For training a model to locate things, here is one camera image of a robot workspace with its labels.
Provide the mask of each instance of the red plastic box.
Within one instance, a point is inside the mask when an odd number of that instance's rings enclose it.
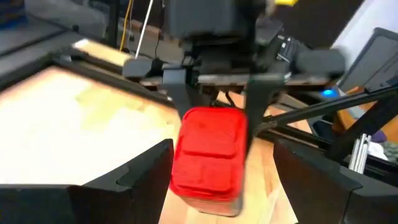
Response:
[[[182,119],[170,188],[197,210],[235,216],[242,207],[246,115],[194,108]]]

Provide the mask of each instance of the black panel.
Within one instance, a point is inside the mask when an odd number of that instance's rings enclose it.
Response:
[[[76,223],[67,186],[0,185],[0,223]]]
[[[294,7],[279,6],[274,17],[287,35],[311,47],[329,47],[363,0],[299,0]]]
[[[0,185],[0,223],[157,224],[173,155],[166,139],[84,186]]]
[[[341,223],[351,191],[361,185],[342,175],[338,163],[288,140],[275,143],[274,160],[299,223]]]

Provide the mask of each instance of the cable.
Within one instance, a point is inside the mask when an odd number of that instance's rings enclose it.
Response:
[[[122,41],[120,43],[119,51],[122,51],[123,46],[124,46],[124,38],[126,37],[127,19],[129,17],[130,8],[132,8],[131,6],[132,6],[132,0],[129,0],[129,6],[127,7],[126,16],[124,16],[123,36],[122,36]]]
[[[134,57],[134,59],[137,59],[138,56],[139,56],[139,51],[140,51],[140,49],[141,49],[142,40],[143,40],[143,38],[144,38],[145,29],[146,29],[146,27],[147,27],[148,18],[149,18],[150,10],[152,9],[153,3],[154,3],[154,0],[150,0],[149,6],[148,6],[147,15],[146,15],[145,21],[144,21],[144,25],[142,26],[141,36],[139,37],[139,41],[138,41],[137,53],[136,53],[136,56]]]

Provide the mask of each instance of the led light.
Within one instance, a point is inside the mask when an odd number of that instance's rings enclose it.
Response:
[[[322,96],[333,98],[338,96],[338,94],[335,90],[325,90],[322,92]]]

